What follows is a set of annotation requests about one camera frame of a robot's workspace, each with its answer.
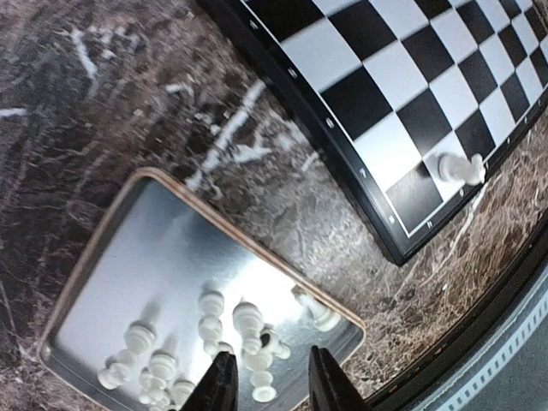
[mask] white chess piece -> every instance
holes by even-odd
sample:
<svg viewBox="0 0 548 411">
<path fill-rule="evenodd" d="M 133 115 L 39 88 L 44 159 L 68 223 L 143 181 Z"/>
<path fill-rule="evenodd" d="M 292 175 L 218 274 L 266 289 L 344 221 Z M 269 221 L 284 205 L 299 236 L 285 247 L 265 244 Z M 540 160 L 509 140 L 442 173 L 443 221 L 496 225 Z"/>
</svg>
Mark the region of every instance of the white chess piece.
<svg viewBox="0 0 548 411">
<path fill-rule="evenodd" d="M 265 345 L 261 351 L 269 351 L 280 360 L 287 360 L 291 356 L 291 350 L 285 345 L 278 334 L 271 329 L 264 329 L 261 334 L 261 340 Z"/>
<path fill-rule="evenodd" d="M 321 332 L 331 331 L 341 321 L 341 314 L 326 307 L 311 295 L 301 290 L 295 290 L 294 296 L 302 306 L 310 310 L 314 319 L 314 326 L 317 330 Z"/>
<path fill-rule="evenodd" d="M 139 356 L 152 348 L 156 341 L 153 324 L 158 318 L 158 308 L 148 305 L 141 319 L 132 323 L 123 336 L 126 348 L 116 354 L 114 362 L 100 370 L 97 379 L 107 390 L 126 384 L 133 375 Z"/>
<path fill-rule="evenodd" d="M 204 351 L 215 355 L 223 337 L 223 323 L 219 317 L 224 312 L 224 297 L 218 291 L 207 291 L 200 297 L 198 304 L 204 314 L 198 323 L 198 334 L 204 341 Z"/>
<path fill-rule="evenodd" d="M 265 327 L 263 315 L 249 302 L 241 302 L 232 312 L 234 328 L 241 335 L 241 346 L 249 354 L 257 354 L 262 348 L 259 333 Z"/>
<path fill-rule="evenodd" d="M 253 372 L 268 370 L 274 361 L 272 353 L 265 349 L 261 349 L 257 354 L 249 354 L 244 351 L 241 355 L 244 366 Z"/>
<path fill-rule="evenodd" d="M 223 323 L 221 323 L 221 320 L 212 315 L 202 317 L 198 323 L 198 334 L 204 341 L 204 351 L 209 355 L 217 354 L 219 343 L 223 337 Z"/>
<path fill-rule="evenodd" d="M 211 356 L 216 357 L 217 354 L 225 353 L 225 352 L 234 355 L 234 349 L 232 348 L 232 346 L 230 344 L 228 344 L 227 342 L 221 341 L 217 345 L 217 349 L 215 351 L 215 354 L 212 354 Z"/>
<path fill-rule="evenodd" d="M 139 376 L 139 384 L 142 387 L 142 391 L 139 394 L 139 401 L 142 404 L 152 404 L 151 391 L 157 392 L 158 390 L 165 390 L 168 383 L 165 379 L 152 375 L 148 368 L 143 368 Z"/>
<path fill-rule="evenodd" d="M 276 398 L 276 389 L 272 387 L 273 377 L 268 371 L 257 371 L 251 375 L 251 385 L 253 390 L 253 399 L 256 402 L 270 402 Z"/>
<path fill-rule="evenodd" d="M 139 395 L 141 403 L 165 408 L 170 405 L 171 399 L 165 388 L 177 374 L 179 360 L 175 355 L 176 347 L 177 338 L 170 336 L 161 349 L 152 353 L 148 368 L 143 369 L 139 377 L 143 388 Z"/>
<path fill-rule="evenodd" d="M 186 379 L 177 379 L 171 387 L 170 393 L 177 409 L 180 409 L 190 397 L 196 385 Z"/>
<path fill-rule="evenodd" d="M 448 182 L 465 182 L 477 186 L 485 182 L 485 167 L 481 154 L 472 156 L 472 160 L 445 154 L 439 159 L 439 175 Z"/>
</svg>

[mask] metal tray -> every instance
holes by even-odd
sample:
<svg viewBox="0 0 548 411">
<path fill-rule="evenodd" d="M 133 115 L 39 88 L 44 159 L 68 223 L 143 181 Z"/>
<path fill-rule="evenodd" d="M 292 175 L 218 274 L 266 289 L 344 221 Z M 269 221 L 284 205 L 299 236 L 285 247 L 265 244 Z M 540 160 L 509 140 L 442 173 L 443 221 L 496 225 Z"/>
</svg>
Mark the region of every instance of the metal tray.
<svg viewBox="0 0 548 411">
<path fill-rule="evenodd" d="M 291 293 L 299 287 L 342 315 L 329 332 L 313 326 L 310 312 Z M 198 299 L 207 289 L 223 293 L 224 341 L 238 358 L 239 409 L 288 411 L 308 395 L 312 345 L 328 348 L 343 363 L 363 342 L 360 319 L 265 250 L 183 185 L 156 169 L 138 170 L 98 226 L 65 286 L 39 345 L 46 367 L 96 403 L 112 410 L 147 410 L 138 401 L 137 372 L 124 386 L 104 389 L 97 372 L 124 348 L 123 333 L 147 307 L 159 311 L 157 347 L 176 336 L 178 372 L 197 384 L 211 364 L 198 335 Z M 290 346 L 287 360 L 270 372 L 277 397 L 251 396 L 250 372 L 242 365 L 241 338 L 232 327 L 240 301 L 255 304 L 265 322 Z"/>
</svg>

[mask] black plastic edge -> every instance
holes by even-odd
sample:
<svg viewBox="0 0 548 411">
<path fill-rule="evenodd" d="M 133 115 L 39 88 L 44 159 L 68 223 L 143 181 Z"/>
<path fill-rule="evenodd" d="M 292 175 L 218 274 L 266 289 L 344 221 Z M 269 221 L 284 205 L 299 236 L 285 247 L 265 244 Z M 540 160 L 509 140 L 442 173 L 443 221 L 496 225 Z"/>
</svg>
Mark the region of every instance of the black plastic edge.
<svg viewBox="0 0 548 411">
<path fill-rule="evenodd" d="M 442 386 L 502 324 L 541 275 L 548 256 L 548 211 L 508 268 L 443 338 L 399 377 L 367 399 L 374 411 L 397 411 Z"/>
</svg>

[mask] black square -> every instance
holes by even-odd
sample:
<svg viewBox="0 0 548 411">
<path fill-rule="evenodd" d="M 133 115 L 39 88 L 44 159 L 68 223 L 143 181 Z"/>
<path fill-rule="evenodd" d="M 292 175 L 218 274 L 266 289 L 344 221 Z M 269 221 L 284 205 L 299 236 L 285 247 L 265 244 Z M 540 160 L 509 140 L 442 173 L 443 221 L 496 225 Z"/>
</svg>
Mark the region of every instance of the black square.
<svg viewBox="0 0 548 411">
<path fill-rule="evenodd" d="M 360 60 L 365 60 L 396 40 L 392 30 L 369 2 L 355 3 L 332 15 L 330 20 Z"/>
<path fill-rule="evenodd" d="M 510 60 L 512 60 L 514 67 L 519 66 L 525 57 L 527 57 L 527 52 L 523 48 L 523 44 L 512 25 L 507 26 L 498 34 L 498 37 L 500 37 L 503 42 L 504 48 L 510 56 Z"/>
<path fill-rule="evenodd" d="M 473 113 L 455 133 L 468 158 L 474 154 L 481 154 L 482 158 L 486 158 L 495 149 L 491 132 L 479 110 Z"/>
<path fill-rule="evenodd" d="M 504 98 L 510 107 L 514 120 L 518 122 L 529 108 L 529 100 L 527 100 L 527 95 L 523 91 L 517 74 L 513 73 L 500 88 L 503 91 Z"/>
<path fill-rule="evenodd" d="M 455 63 L 432 26 L 403 40 L 403 45 L 428 82 Z"/>
<path fill-rule="evenodd" d="M 525 12 L 525 16 L 527 17 L 534 34 L 537 36 L 537 39 L 541 41 L 544 37 L 546 37 L 546 27 L 540 19 L 539 13 L 534 6 Z"/>
<path fill-rule="evenodd" d="M 441 15 L 445 10 L 449 10 L 451 5 L 447 0 L 414 0 L 428 19 L 433 19 Z"/>
<path fill-rule="evenodd" d="M 515 0 L 500 0 L 500 3 L 511 20 L 521 14 L 520 6 L 518 6 Z"/>
<path fill-rule="evenodd" d="M 451 131 L 447 117 L 430 89 L 399 110 L 397 115 L 422 155 Z"/>
<path fill-rule="evenodd" d="M 546 86 L 548 83 L 548 63 L 546 62 L 540 47 L 531 55 L 531 62 L 533 63 L 534 69 L 537 71 L 542 86 Z"/>
<path fill-rule="evenodd" d="M 363 67 L 325 90 L 322 97 L 353 140 L 392 112 L 388 101 Z"/>
<path fill-rule="evenodd" d="M 313 0 L 249 0 L 247 6 L 278 41 L 284 41 L 324 17 Z"/>
<path fill-rule="evenodd" d="M 481 103 L 497 88 L 487 62 L 479 50 L 459 64 L 459 69 L 466 79 L 478 103 Z"/>
<path fill-rule="evenodd" d="M 389 188 L 386 195 L 408 232 L 416 229 L 444 202 L 422 162 Z"/>
<path fill-rule="evenodd" d="M 491 23 L 476 2 L 463 4 L 457 11 L 479 45 L 495 33 Z"/>
</svg>

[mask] brown marble countertop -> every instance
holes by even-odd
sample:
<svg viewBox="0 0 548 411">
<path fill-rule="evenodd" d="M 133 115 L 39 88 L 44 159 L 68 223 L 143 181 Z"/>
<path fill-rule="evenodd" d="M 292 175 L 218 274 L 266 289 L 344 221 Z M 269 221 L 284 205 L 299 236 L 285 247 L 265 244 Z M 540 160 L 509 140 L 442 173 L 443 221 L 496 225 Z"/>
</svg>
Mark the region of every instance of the brown marble countertop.
<svg viewBox="0 0 548 411">
<path fill-rule="evenodd" d="M 0 0 L 0 409 L 97 408 L 41 367 L 36 344 L 140 166 L 186 181 L 358 313 L 368 336 L 345 372 L 372 394 L 478 300 L 539 220 L 547 128 L 544 114 L 479 197 L 397 268 L 193 3 Z"/>
</svg>

